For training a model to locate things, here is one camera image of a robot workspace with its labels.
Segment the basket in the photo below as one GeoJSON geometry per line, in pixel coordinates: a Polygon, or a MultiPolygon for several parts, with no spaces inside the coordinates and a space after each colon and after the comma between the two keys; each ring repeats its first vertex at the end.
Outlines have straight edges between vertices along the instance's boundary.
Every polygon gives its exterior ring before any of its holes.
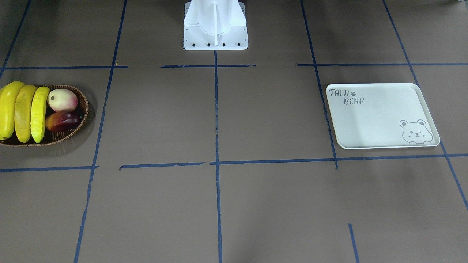
{"type": "MultiPolygon", "coordinates": [[[[36,143],[32,138],[27,143],[22,143],[16,137],[16,134],[13,132],[13,135],[4,140],[0,141],[0,145],[9,146],[9,147],[29,147],[29,146],[47,146],[60,143],[70,137],[72,137],[86,122],[89,113],[89,103],[84,94],[77,88],[69,86],[69,85],[35,85],[36,87],[46,86],[52,90],[64,88],[72,91],[75,93],[76,97],[78,98],[78,107],[77,110],[81,110],[83,113],[83,119],[81,120],[78,127],[67,130],[67,131],[58,131],[58,132],[51,132],[45,130],[44,138],[40,143],[36,143]]],[[[53,113],[53,110],[48,108],[46,111],[46,115],[50,115],[53,113]]]]}

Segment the yellow banana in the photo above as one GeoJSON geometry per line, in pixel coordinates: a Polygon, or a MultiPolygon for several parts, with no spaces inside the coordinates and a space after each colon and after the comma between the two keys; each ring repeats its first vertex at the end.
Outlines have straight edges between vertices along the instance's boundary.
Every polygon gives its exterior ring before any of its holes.
{"type": "Polygon", "coordinates": [[[45,131],[45,107],[47,96],[51,90],[39,87],[34,93],[31,106],[31,135],[35,142],[40,143],[45,131]]]}
{"type": "Polygon", "coordinates": [[[13,81],[3,88],[0,97],[0,136],[10,138],[15,130],[15,102],[23,82],[13,81]]]}
{"type": "Polygon", "coordinates": [[[2,94],[4,88],[5,88],[5,87],[3,87],[3,88],[0,89],[0,99],[1,99],[1,94],[2,94]]]}
{"type": "Polygon", "coordinates": [[[31,105],[36,86],[21,88],[15,103],[15,132],[18,140],[27,143],[31,138],[31,105]]]}

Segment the bear drawing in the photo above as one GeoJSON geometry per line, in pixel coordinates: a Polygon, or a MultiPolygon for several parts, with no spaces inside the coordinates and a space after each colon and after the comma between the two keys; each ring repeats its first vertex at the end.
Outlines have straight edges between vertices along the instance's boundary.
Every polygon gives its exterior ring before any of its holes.
{"type": "Polygon", "coordinates": [[[403,139],[409,142],[409,145],[431,144],[432,134],[426,127],[426,122],[418,120],[417,122],[400,121],[403,128],[403,139]]]}

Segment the white tray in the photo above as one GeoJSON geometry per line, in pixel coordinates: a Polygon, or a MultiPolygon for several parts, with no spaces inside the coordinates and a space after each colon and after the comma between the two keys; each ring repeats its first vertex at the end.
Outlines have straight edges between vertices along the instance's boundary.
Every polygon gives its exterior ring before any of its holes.
{"type": "Polygon", "coordinates": [[[331,84],[326,94],[336,140],[344,149],[434,147],[440,143],[415,84],[331,84]]]}

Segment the tray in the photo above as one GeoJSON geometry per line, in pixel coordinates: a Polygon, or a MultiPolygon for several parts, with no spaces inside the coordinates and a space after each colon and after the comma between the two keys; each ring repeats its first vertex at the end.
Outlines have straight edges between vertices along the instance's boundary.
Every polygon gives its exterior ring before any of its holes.
{"type": "MultiPolygon", "coordinates": [[[[78,98],[77,109],[79,108],[82,111],[83,119],[81,120],[78,127],[76,127],[75,129],[71,129],[67,131],[59,131],[59,132],[51,132],[51,131],[45,130],[44,138],[42,139],[41,143],[34,142],[32,138],[29,140],[29,142],[22,143],[18,140],[18,138],[16,137],[16,134],[13,132],[13,135],[10,138],[3,140],[3,141],[0,140],[0,145],[8,146],[8,147],[29,147],[29,146],[47,146],[47,145],[57,144],[72,137],[86,122],[86,119],[89,114],[89,103],[88,103],[88,100],[86,99],[86,96],[79,89],[69,86],[69,85],[35,85],[35,86],[36,87],[46,86],[46,87],[49,87],[51,91],[55,89],[59,89],[59,88],[65,88],[75,93],[76,97],[78,98]]],[[[53,111],[50,108],[48,108],[46,115],[50,115],[52,113],[53,111]]]]}
{"type": "Polygon", "coordinates": [[[344,149],[434,147],[434,121],[413,83],[331,84],[326,96],[344,149]]]}

